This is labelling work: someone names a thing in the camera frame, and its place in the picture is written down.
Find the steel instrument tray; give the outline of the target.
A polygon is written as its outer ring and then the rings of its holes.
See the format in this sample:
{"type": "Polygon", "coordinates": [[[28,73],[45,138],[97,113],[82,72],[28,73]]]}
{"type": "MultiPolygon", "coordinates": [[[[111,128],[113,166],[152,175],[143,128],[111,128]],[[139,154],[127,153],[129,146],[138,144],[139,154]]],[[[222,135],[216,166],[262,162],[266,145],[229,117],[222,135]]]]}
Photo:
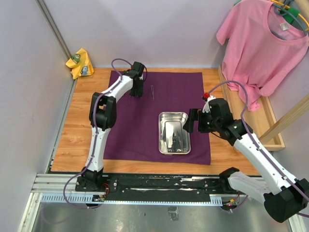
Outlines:
{"type": "Polygon", "coordinates": [[[191,151],[190,134],[183,129],[188,119],[184,112],[159,114],[159,152],[164,155],[186,155],[191,151]]]}

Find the purple surgical wrap cloth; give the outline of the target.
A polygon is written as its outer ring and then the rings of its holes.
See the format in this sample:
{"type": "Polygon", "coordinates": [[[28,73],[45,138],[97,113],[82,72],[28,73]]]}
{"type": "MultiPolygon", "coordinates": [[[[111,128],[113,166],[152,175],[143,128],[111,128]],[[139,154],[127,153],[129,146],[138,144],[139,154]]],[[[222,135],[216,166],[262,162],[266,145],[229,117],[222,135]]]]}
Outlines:
{"type": "Polygon", "coordinates": [[[159,114],[189,113],[191,108],[202,108],[203,94],[200,72],[149,72],[142,97],[134,98],[126,93],[117,102],[117,120],[109,133],[104,159],[209,165],[211,147],[207,133],[190,134],[191,151],[186,155],[164,155],[158,148],[159,114]]]}

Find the steel scissors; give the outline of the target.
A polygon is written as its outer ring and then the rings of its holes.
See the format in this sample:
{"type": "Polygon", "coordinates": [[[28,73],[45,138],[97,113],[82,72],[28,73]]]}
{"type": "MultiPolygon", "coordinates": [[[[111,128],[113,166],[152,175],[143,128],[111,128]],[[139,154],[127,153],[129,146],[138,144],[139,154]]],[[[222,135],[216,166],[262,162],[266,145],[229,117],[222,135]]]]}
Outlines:
{"type": "Polygon", "coordinates": [[[173,134],[176,135],[176,145],[174,147],[174,151],[176,153],[187,153],[188,148],[186,141],[182,139],[182,136],[178,132],[174,132],[173,134]]]}

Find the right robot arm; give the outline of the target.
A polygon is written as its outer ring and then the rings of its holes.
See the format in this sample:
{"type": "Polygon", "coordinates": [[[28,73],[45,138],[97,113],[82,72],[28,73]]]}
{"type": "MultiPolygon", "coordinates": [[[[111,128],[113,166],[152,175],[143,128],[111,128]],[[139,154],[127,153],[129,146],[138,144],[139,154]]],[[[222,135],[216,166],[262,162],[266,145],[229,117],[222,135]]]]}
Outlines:
{"type": "Polygon", "coordinates": [[[220,174],[218,182],[223,193],[238,190],[254,198],[277,222],[284,222],[307,207],[309,182],[297,179],[280,165],[248,124],[243,119],[233,118],[226,100],[209,96],[202,109],[190,109],[183,129],[192,133],[194,122],[198,122],[200,133],[218,132],[223,140],[250,161],[263,178],[257,181],[237,168],[229,168],[220,174]]]}

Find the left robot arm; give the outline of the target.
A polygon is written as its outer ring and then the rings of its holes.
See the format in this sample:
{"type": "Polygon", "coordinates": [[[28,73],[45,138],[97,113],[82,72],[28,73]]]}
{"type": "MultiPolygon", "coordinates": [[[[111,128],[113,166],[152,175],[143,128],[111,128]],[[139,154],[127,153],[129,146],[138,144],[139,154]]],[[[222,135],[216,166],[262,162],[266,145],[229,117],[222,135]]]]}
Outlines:
{"type": "Polygon", "coordinates": [[[117,102],[127,92],[137,98],[143,95],[143,73],[147,72],[144,64],[135,61],[130,69],[115,71],[118,73],[116,81],[106,90],[92,95],[89,111],[92,139],[88,160],[76,183],[82,190],[98,191],[104,186],[103,156],[109,133],[117,120],[117,102]]]}

